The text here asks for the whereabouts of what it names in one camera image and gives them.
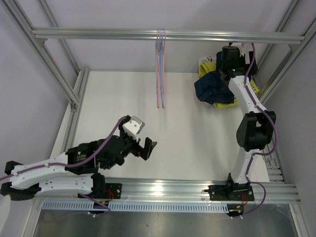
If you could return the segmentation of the blue hanger of olive trousers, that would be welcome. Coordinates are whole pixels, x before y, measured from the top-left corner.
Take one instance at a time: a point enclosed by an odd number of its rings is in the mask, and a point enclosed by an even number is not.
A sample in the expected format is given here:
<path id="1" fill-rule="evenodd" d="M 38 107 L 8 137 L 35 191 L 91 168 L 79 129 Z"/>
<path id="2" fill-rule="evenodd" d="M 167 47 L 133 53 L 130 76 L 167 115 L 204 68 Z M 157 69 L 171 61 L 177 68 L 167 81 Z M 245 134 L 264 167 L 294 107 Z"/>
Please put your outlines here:
<path id="1" fill-rule="evenodd" d="M 163 30 L 157 29 L 156 40 L 156 91 L 157 107 L 164 109 L 164 82 L 163 82 Z"/>

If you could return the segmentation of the pink hanger of navy trousers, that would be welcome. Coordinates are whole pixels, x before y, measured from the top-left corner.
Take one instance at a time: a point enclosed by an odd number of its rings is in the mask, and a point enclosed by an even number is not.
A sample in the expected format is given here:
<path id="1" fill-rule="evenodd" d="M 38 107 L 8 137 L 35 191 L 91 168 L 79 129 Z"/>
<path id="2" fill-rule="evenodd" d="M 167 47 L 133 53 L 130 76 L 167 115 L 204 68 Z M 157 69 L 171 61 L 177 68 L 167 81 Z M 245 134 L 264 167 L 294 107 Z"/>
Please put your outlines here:
<path id="1" fill-rule="evenodd" d="M 160 30 L 160 80 L 161 80 L 161 106 L 165 108 L 165 95 L 164 95 L 164 87 L 165 87 L 165 77 L 164 77 L 164 51 L 165 51 L 165 28 L 161 28 Z"/>

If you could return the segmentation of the blue hanger of print trousers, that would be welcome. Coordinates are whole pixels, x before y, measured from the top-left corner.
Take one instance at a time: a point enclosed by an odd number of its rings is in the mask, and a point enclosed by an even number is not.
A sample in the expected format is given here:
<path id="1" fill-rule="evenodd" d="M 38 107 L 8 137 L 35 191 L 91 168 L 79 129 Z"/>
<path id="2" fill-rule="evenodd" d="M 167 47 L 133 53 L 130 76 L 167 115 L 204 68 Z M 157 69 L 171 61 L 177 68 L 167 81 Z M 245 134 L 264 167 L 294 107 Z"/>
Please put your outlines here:
<path id="1" fill-rule="evenodd" d="M 161 107 L 165 108 L 165 96 L 164 96 L 164 86 L 165 86 L 165 78 L 164 78 L 164 51 L 165 51 L 165 28 L 158 29 L 158 50 L 159 50 L 159 76 L 160 76 L 160 99 L 161 99 Z"/>

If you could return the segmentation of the black white print trousers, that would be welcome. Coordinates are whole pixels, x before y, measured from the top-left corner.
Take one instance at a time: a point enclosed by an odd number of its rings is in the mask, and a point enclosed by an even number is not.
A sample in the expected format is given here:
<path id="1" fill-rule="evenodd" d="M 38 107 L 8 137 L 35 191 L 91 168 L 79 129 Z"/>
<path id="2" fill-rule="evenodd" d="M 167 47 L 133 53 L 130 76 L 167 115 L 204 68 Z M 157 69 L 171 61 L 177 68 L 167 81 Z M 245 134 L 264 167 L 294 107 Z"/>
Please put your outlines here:
<path id="1" fill-rule="evenodd" d="M 204 59 L 205 62 L 215 62 L 216 60 L 213 57 L 209 56 Z"/>

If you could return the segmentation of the blue hanger of yellow trousers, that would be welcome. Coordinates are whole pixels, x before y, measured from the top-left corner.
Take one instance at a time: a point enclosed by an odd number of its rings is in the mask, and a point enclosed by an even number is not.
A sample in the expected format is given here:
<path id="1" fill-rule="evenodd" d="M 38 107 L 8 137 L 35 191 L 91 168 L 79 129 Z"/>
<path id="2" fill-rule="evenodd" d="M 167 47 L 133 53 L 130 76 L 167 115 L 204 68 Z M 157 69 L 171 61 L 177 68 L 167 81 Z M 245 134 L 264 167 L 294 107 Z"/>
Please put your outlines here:
<path id="1" fill-rule="evenodd" d="M 156 32 L 156 41 L 155 41 L 155 67 L 156 67 L 156 103 L 157 103 L 157 108 L 160 108 L 160 98 L 159 98 L 159 70 L 158 70 L 158 36 L 159 36 L 159 31 L 157 28 Z"/>

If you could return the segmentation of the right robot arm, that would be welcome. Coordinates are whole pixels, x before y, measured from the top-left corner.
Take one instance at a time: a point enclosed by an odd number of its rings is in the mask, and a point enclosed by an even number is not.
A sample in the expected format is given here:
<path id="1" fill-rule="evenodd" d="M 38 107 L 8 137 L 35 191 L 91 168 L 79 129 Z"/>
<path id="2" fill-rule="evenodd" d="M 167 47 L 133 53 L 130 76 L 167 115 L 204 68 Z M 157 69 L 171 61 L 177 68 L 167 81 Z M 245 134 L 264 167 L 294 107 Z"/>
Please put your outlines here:
<path id="1" fill-rule="evenodd" d="M 222 48 L 217 71 L 238 101 L 243 118 L 236 131 L 239 152 L 232 172 L 229 173 L 223 192 L 229 199 L 237 199 L 251 191 L 250 173 L 253 162 L 260 155 L 275 133 L 276 115 L 267 111 L 253 91 L 249 76 L 255 63 L 255 52 L 250 53 L 251 62 L 245 61 L 240 47 L 227 45 Z"/>

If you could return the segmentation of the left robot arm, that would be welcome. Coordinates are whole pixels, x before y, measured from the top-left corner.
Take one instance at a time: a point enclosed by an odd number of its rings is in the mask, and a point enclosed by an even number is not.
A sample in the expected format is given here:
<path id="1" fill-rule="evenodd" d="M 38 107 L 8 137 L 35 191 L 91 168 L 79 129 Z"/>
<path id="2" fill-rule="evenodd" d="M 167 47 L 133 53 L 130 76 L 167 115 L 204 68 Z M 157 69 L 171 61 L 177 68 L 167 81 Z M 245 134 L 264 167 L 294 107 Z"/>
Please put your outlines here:
<path id="1" fill-rule="evenodd" d="M 128 155 L 148 160 L 157 145 L 150 138 L 140 145 L 144 122 L 135 116 L 118 120 L 105 139 L 81 143 L 60 155 L 29 165 L 9 161 L 5 165 L 0 194 L 14 201 L 39 196 L 120 199 L 122 185 L 107 183 L 99 170 L 122 166 Z"/>

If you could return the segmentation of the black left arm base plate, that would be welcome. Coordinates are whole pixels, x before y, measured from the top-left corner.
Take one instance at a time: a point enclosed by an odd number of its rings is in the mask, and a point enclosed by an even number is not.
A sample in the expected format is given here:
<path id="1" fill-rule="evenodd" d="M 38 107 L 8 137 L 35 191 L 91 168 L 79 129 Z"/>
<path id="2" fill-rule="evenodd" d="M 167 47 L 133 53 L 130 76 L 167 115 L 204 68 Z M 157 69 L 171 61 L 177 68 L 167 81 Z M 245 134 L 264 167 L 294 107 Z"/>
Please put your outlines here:
<path id="1" fill-rule="evenodd" d="M 86 196 L 93 199 L 120 199 L 121 190 L 121 183 L 94 184 L 91 192 Z"/>

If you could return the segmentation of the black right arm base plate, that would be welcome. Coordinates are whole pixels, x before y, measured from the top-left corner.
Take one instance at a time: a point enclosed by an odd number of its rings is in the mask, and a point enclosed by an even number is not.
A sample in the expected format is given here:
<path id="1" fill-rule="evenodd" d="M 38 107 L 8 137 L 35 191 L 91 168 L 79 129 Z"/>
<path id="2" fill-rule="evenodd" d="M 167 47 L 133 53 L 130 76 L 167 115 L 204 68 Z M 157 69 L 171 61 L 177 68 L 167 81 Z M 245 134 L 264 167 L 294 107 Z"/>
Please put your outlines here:
<path id="1" fill-rule="evenodd" d="M 209 194 L 211 201 L 254 201 L 254 192 L 249 183 L 225 185 L 209 185 L 204 190 Z"/>

